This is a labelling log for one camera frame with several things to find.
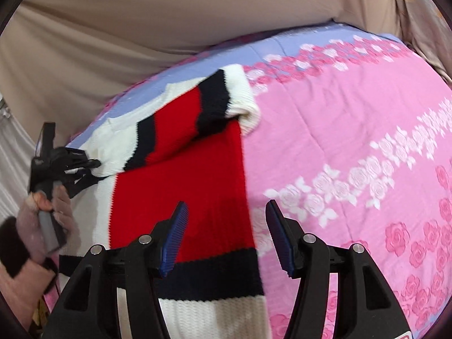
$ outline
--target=gray satin curtain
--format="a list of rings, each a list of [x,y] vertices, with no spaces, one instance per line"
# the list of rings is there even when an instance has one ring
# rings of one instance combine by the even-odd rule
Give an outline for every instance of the gray satin curtain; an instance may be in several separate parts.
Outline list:
[[[27,194],[33,154],[30,136],[3,106],[0,110],[0,222],[17,214]]]

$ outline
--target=hand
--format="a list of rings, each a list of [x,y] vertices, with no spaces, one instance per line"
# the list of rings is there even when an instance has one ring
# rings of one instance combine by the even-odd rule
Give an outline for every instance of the hand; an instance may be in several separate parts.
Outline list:
[[[53,216],[67,235],[74,230],[71,199],[62,185],[53,189],[52,201],[47,200],[42,192],[31,193],[20,207],[17,215],[16,228],[20,239],[30,253],[30,258],[39,265],[47,257],[44,238],[39,225],[38,211],[54,211]]]

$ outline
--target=blue gripper pad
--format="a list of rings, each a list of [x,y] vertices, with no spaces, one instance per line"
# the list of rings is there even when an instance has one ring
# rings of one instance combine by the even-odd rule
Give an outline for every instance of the blue gripper pad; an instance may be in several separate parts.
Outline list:
[[[182,201],[179,202],[169,220],[169,223],[169,231],[161,251],[159,273],[162,277],[167,276],[168,273],[173,270],[177,253],[179,251],[185,229],[187,228],[188,207],[186,203]]]
[[[291,278],[295,278],[295,271],[299,268],[301,256],[298,252],[299,238],[304,234],[297,221],[284,218],[275,200],[270,200],[265,207],[267,221],[273,244],[275,245],[281,268],[287,271]]]

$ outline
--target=white knit section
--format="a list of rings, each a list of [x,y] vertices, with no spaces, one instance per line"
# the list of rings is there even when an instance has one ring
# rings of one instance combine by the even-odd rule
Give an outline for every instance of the white knit section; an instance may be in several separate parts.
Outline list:
[[[248,134],[259,123],[260,111],[243,67],[239,64],[222,68],[230,102],[227,118],[239,116],[243,134]],[[205,78],[195,78],[168,84],[164,92],[152,101],[117,118],[108,118],[94,130],[91,137],[80,147],[90,158],[99,159],[102,165],[92,170],[94,176],[103,177],[123,172],[124,165],[132,157],[137,144],[136,124],[153,115],[166,104],[195,88]]]
[[[265,297],[218,301],[159,299],[171,339],[271,338]],[[123,339],[132,339],[124,289],[118,289],[118,312]]]
[[[94,244],[110,249],[108,226],[116,175],[99,181],[72,199],[75,231],[62,255],[85,256]]]

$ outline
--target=silver rivet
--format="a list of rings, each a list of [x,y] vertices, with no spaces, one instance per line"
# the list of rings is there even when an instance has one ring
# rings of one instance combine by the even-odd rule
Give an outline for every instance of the silver rivet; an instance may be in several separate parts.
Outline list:
[[[99,253],[102,252],[102,246],[100,244],[95,244],[93,247],[91,247],[90,252],[93,255],[98,255]]]
[[[317,240],[317,238],[315,235],[308,233],[303,236],[303,240],[305,242],[308,242],[309,244],[313,244]]]
[[[140,236],[140,238],[138,239],[138,242],[141,244],[148,244],[151,241],[152,237],[148,234],[144,234],[143,236]]]
[[[353,251],[356,253],[363,253],[365,251],[364,246],[362,244],[354,244]]]

